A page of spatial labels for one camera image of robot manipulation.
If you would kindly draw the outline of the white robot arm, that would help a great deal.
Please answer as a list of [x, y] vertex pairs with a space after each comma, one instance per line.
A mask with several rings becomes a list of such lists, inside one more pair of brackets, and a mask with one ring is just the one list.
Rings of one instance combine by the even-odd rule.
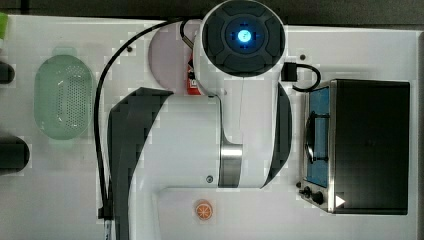
[[116, 240], [160, 240], [168, 188], [263, 188], [286, 163], [292, 111], [282, 20], [255, 0], [210, 10], [192, 50], [198, 92], [140, 87], [110, 111]]

